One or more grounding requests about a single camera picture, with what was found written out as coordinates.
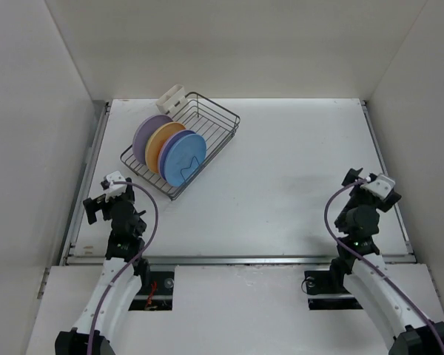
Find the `large purple plate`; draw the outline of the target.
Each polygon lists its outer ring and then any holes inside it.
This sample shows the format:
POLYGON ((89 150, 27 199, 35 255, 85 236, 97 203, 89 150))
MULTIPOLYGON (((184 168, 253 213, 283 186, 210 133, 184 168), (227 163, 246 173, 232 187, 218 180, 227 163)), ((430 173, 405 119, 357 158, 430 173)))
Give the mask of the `large purple plate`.
POLYGON ((145 149, 152 134, 164 124, 172 122, 168 115, 153 115, 145 119, 135 131, 132 140, 132 152, 136 160, 145 165, 145 149))

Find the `beige plate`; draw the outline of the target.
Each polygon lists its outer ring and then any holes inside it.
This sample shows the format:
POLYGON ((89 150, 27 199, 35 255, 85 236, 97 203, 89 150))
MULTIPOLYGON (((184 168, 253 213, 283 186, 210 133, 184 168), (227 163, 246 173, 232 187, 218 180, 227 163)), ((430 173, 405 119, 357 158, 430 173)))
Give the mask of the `beige plate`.
POLYGON ((147 168, 155 173, 159 173, 158 157, 163 145, 175 133, 185 129, 185 126, 179 122, 169 122, 156 129, 150 136, 145 148, 145 160, 147 168))

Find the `blue plate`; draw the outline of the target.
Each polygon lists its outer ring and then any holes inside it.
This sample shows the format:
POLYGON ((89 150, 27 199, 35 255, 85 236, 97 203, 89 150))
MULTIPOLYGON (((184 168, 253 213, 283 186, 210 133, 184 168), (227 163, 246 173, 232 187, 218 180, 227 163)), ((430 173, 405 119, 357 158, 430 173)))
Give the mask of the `blue plate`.
POLYGON ((206 157, 206 141, 196 133, 179 138, 169 150, 164 163, 166 182, 173 187, 185 184, 206 157))

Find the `lilac plate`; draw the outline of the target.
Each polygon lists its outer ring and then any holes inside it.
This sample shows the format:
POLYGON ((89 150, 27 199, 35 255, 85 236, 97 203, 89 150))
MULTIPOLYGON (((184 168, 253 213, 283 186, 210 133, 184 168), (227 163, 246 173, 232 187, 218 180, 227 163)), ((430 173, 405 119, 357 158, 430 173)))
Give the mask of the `lilac plate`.
POLYGON ((158 156, 158 169, 160 176, 166 180, 165 172, 164 172, 164 166, 167 159, 167 155, 169 154, 170 149, 172 146, 181 138, 190 135, 195 134, 194 131, 190 129, 183 129, 181 131, 176 132, 175 134, 171 135, 164 143, 164 145, 161 148, 161 151, 158 156))

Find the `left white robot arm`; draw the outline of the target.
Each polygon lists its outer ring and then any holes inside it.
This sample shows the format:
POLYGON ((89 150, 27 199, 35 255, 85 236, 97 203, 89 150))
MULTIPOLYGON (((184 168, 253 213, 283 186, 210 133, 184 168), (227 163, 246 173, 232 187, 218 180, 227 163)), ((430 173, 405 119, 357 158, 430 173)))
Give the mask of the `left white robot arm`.
POLYGON ((134 297, 150 287, 149 263, 142 257, 148 246, 142 238, 147 224, 141 219, 144 212, 134 207, 133 189, 141 187, 129 178, 101 185, 104 193, 83 205, 90 225, 97 221, 97 212, 111 222, 104 263, 80 317, 56 337, 56 354, 114 354, 113 338, 124 315, 134 297))

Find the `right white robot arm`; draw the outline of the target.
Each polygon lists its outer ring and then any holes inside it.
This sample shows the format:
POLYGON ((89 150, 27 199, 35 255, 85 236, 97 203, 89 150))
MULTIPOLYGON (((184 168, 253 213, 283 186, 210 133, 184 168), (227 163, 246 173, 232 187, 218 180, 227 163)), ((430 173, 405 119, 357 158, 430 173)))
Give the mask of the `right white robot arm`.
POLYGON ((444 354, 444 322, 434 322, 396 284, 374 243, 380 213, 401 198, 395 182, 384 174, 361 177, 360 173, 359 169, 347 172, 341 191, 349 192, 349 200, 333 223, 325 223, 338 252, 330 265, 329 285, 356 299, 389 354, 444 354))

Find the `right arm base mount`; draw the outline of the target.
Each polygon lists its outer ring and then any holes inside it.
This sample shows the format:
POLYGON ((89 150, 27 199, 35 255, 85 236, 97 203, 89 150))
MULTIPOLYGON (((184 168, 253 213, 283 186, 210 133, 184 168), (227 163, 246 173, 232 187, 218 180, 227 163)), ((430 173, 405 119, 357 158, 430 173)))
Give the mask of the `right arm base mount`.
POLYGON ((337 287, 327 270, 304 271, 301 283, 310 311, 360 310, 362 306, 344 287, 337 287))

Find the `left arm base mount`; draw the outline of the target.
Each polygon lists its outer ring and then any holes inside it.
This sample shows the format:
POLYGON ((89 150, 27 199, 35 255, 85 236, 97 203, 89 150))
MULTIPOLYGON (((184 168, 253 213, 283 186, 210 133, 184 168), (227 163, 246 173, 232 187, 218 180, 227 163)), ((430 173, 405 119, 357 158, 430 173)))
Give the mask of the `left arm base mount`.
POLYGON ((131 302, 130 311, 171 311, 175 289, 174 270, 151 270, 148 281, 131 302))

